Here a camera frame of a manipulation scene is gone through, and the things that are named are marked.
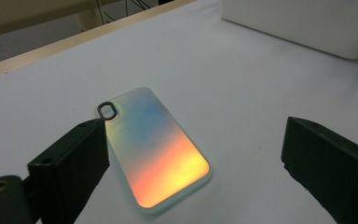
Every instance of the black plastic bracket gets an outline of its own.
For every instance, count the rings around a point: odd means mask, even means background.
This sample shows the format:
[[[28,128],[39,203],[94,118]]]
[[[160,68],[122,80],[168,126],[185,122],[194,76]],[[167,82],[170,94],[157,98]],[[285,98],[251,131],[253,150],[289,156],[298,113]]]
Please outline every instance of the black plastic bracket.
[[[358,145],[318,123],[289,118],[282,161],[337,223],[358,224]]]
[[[0,223],[72,224],[109,167],[103,119],[75,126],[28,164],[0,177]]]

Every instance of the iridescent phone case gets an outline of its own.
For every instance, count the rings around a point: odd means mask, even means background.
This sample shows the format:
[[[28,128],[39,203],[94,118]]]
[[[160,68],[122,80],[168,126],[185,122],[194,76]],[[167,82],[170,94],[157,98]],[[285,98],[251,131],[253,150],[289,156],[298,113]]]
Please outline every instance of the iridescent phone case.
[[[142,212],[163,210],[211,176],[209,163],[150,89],[120,95],[97,112]]]

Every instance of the phone case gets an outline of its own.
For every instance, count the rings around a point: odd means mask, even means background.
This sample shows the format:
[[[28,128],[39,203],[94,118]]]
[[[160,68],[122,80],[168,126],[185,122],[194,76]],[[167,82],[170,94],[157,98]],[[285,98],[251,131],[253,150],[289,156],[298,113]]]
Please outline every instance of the phone case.
[[[163,210],[211,176],[209,163],[150,89],[120,95],[97,113],[142,212]]]

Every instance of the white table surface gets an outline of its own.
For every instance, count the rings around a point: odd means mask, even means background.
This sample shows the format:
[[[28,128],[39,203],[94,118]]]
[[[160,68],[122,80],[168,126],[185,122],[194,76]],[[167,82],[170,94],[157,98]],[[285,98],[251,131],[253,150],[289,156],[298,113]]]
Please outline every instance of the white table surface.
[[[293,116],[358,144],[358,62],[223,21],[220,9],[199,0],[1,75],[0,175],[26,177],[99,103],[146,86],[208,158],[211,182],[146,216],[112,164],[76,223],[335,223],[283,169],[282,141]]]

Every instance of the white tabletop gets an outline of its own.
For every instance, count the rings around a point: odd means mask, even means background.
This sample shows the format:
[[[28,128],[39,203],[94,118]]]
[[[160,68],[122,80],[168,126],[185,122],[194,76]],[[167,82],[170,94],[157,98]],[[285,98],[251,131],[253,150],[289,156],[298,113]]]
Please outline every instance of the white tabletop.
[[[199,0],[0,76],[0,175],[26,164],[95,107],[150,88],[213,167],[211,182],[141,214],[112,163],[76,223],[335,221],[281,162],[289,116],[358,144],[358,62],[223,21]]]

